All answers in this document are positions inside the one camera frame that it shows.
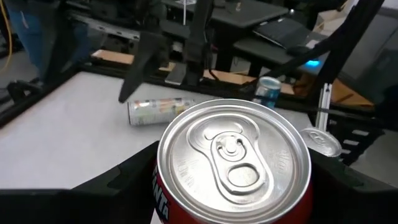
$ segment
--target cable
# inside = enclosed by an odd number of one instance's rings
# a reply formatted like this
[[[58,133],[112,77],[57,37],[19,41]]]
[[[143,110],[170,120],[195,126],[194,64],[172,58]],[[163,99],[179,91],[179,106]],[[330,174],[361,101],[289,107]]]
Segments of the cable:
[[[341,5],[340,9],[343,9],[348,3],[348,0],[346,2],[344,2],[344,4]],[[326,22],[330,22],[333,19],[336,19],[337,14],[335,14],[334,16],[332,16],[330,19],[328,20],[324,20],[323,22],[321,22],[319,25],[317,25],[313,30],[316,31],[317,29],[319,29],[321,26],[323,26]]]
[[[3,16],[4,22],[6,23],[8,39],[9,39],[8,58],[7,58],[7,62],[5,64],[5,66],[0,70],[0,73],[2,73],[2,72],[7,70],[7,67],[8,67],[8,65],[9,65],[9,63],[11,61],[11,57],[12,57],[12,35],[11,35],[11,28],[10,28],[10,25],[8,24],[8,19],[7,19],[7,16],[6,16],[6,8],[4,7],[4,3],[3,3],[2,0],[0,0],[0,7],[1,7],[1,13],[2,13],[2,16]]]

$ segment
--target red can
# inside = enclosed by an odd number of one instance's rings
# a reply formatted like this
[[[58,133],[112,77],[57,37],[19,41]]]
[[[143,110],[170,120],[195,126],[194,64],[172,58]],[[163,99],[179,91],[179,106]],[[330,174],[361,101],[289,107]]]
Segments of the red can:
[[[170,123],[152,184],[163,223],[305,223],[310,174],[286,119],[250,101],[213,100]]]

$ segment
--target red label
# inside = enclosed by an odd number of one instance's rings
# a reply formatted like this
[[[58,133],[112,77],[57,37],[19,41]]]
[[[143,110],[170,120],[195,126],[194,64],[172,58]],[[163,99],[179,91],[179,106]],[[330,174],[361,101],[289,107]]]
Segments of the red label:
[[[155,166],[152,174],[152,189],[154,191],[155,209],[163,224],[200,224],[189,213],[182,209],[164,187],[162,179]]]

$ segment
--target blue can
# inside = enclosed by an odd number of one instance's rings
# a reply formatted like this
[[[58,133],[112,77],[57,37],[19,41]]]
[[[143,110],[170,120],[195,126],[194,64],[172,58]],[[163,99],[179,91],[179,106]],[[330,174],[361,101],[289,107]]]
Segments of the blue can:
[[[257,82],[256,96],[267,97],[268,99],[253,99],[253,102],[264,105],[268,108],[274,108],[278,99],[282,84],[276,78],[260,77]]]

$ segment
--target black desk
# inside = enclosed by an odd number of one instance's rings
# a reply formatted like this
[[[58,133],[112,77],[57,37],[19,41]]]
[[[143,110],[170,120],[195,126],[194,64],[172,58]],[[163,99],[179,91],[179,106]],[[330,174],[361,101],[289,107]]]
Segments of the black desk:
[[[178,13],[182,12],[183,4],[174,0],[162,0],[162,2],[171,9],[178,9]],[[231,69],[233,43],[247,36],[255,25],[283,16],[289,11],[284,7],[255,0],[241,1],[239,11],[236,10],[236,6],[236,2],[227,2],[225,8],[214,8],[211,15],[211,26],[216,30],[214,42],[218,53],[215,69],[218,71],[229,72]],[[187,17],[192,15],[194,10],[194,4],[187,6]]]
[[[322,39],[321,34],[312,33],[310,37],[315,40]],[[248,37],[239,40],[234,44],[235,55],[251,62],[249,75],[258,77],[262,67],[273,69],[274,67],[288,62],[292,56],[286,54],[286,50],[276,46],[266,40],[257,37]],[[308,65],[300,66],[297,71],[299,73],[309,73],[318,75],[325,62],[328,54],[322,55],[319,59],[321,64],[317,67],[309,67]]]

